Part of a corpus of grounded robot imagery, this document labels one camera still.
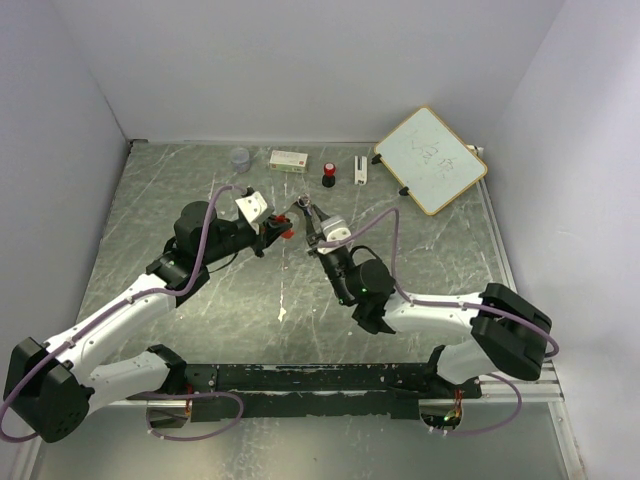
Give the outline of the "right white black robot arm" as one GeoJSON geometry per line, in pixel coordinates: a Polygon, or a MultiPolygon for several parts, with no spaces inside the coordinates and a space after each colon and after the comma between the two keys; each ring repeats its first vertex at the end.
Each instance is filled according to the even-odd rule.
{"type": "Polygon", "coordinates": [[[544,361],[557,354],[552,321],[515,291],[490,283],[471,294],[421,295],[404,291],[396,264],[377,254],[356,263],[351,241],[363,235],[350,231],[339,215],[329,216],[312,203],[297,200],[294,211],[304,220],[310,255],[316,257],[340,305],[371,334],[441,330],[463,336],[455,345],[434,349],[431,369],[424,374],[426,390],[448,396],[474,377],[502,372],[536,381],[544,361]]]}

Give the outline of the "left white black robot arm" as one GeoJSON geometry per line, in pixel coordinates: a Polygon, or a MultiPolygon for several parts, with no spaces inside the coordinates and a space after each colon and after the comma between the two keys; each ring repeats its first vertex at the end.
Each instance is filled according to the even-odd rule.
{"type": "Polygon", "coordinates": [[[53,443],[97,410],[152,392],[181,395],[185,361],[163,345],[129,360],[105,359],[145,323],[176,309],[210,279],[209,264],[244,249],[258,257],[292,227],[252,194],[235,202],[234,220],[218,218],[205,201],[186,205],[162,254],[133,284],[81,323],[39,343],[27,338],[11,353],[3,412],[13,411],[42,440],[53,443]]]}

